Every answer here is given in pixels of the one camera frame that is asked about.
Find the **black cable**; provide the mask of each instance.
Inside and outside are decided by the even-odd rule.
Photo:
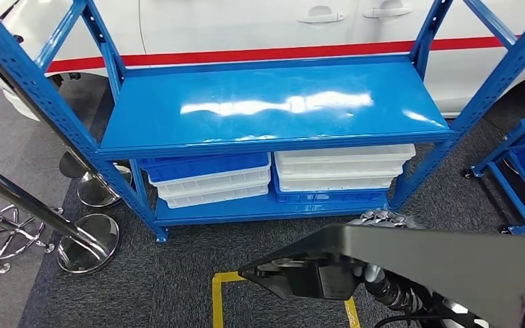
[[[386,324],[388,323],[393,323],[395,321],[403,321],[403,320],[407,320],[407,319],[410,319],[410,320],[445,320],[445,319],[449,319],[448,316],[390,316],[388,318],[385,318],[381,321],[379,321],[378,323],[376,323],[373,328],[381,328],[383,326],[385,326]]]

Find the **lower shelf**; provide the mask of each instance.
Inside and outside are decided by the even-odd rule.
[[[386,199],[361,203],[279,204],[273,188],[269,188],[267,195],[174,209],[168,208],[164,200],[158,199],[156,207],[158,219],[155,224],[167,227],[190,224],[359,215],[364,210],[383,208],[386,205]]]

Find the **round chrome base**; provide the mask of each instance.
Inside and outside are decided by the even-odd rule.
[[[69,272],[85,274],[94,272],[106,265],[115,255],[119,246],[119,227],[107,215],[92,214],[75,222],[75,225],[99,242],[99,245],[84,245],[73,238],[63,236],[57,248],[57,262]],[[101,247],[106,256],[88,250],[90,247]]]
[[[114,165],[120,174],[132,183],[132,172],[125,166]],[[87,206],[105,207],[116,204],[121,197],[103,185],[93,174],[87,172],[79,181],[77,187],[77,196],[79,200]]]

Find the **shelf caster wheel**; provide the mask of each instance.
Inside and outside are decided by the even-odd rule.
[[[9,272],[10,269],[11,269],[11,264],[9,263],[0,265],[0,274],[4,275],[5,273]]]
[[[500,234],[511,234],[511,231],[509,231],[509,225],[502,225],[498,230]]]
[[[464,177],[465,179],[471,179],[474,177],[471,169],[462,169],[461,171],[459,171],[459,174],[461,174],[461,176]]]

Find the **blue metal shelf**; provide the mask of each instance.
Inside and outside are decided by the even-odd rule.
[[[74,0],[36,63],[0,21],[0,77],[104,177],[158,242],[166,241],[166,226],[355,214],[383,204],[278,204],[271,192],[175,210],[159,201],[156,218],[145,189],[134,191],[109,160],[130,160],[141,186],[140,158],[434,142],[414,170],[405,165],[410,176],[398,177],[389,202],[399,208],[525,68],[525,31],[516,38],[481,0],[464,0],[509,51],[448,126],[423,78],[431,41],[452,2],[434,0],[405,55],[127,70],[94,1]],[[43,76],[79,15],[102,53],[115,101],[101,144]]]
[[[130,159],[451,135],[407,55],[267,61],[130,71],[98,152]]]
[[[155,224],[169,227],[186,224],[356,215],[364,210],[384,208],[387,205],[386,199],[361,203],[279,204],[274,188],[272,188],[272,182],[268,189],[267,195],[182,208],[168,208],[164,200],[158,199]]]

